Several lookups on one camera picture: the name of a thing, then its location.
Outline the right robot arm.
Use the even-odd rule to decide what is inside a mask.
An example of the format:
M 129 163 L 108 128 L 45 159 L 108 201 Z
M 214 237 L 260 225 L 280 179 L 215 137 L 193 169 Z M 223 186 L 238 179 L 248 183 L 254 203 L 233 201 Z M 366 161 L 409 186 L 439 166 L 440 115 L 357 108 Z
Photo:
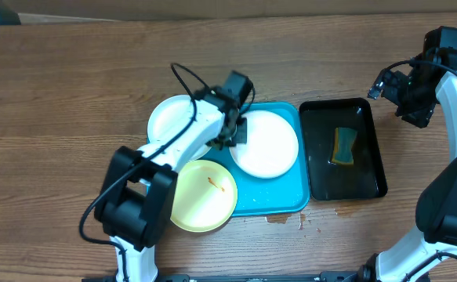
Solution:
M 436 105 L 444 113 L 450 163 L 421 193 L 415 226 L 392 248 L 374 254 L 348 281 L 425 281 L 446 259 L 457 260 L 457 28 L 428 32 L 423 51 L 407 60 L 408 74 L 393 63 L 382 69 L 368 97 L 397 105 L 396 116 L 425 128 Z

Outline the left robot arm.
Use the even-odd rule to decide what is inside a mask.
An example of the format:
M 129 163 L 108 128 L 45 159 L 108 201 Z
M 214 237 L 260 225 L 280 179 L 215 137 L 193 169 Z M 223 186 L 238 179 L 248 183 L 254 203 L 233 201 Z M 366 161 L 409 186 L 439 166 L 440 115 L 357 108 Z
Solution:
M 115 248 L 112 281 L 156 280 L 154 246 L 169 223 L 179 171 L 203 146 L 222 150 L 246 142 L 243 104 L 254 95 L 250 79 L 232 71 L 221 86 L 188 92 L 186 121 L 160 141 L 115 151 L 100 195 L 86 209 Z

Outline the yellow green plate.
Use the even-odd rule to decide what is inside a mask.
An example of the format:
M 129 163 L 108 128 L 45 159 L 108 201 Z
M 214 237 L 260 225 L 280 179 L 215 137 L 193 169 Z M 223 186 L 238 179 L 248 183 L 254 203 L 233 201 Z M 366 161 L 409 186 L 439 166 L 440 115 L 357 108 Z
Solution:
M 214 161 L 190 161 L 179 173 L 171 221 L 193 233 L 212 231 L 232 216 L 237 201 L 237 184 L 226 168 Z

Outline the green yellow sponge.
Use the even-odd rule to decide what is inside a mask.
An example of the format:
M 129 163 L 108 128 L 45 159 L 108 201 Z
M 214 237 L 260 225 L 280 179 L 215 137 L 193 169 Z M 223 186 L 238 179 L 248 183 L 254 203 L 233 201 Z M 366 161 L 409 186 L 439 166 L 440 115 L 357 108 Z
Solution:
M 334 145 L 331 162 L 337 165 L 353 165 L 353 146 L 357 138 L 357 131 L 352 128 L 338 127 L 335 129 Z

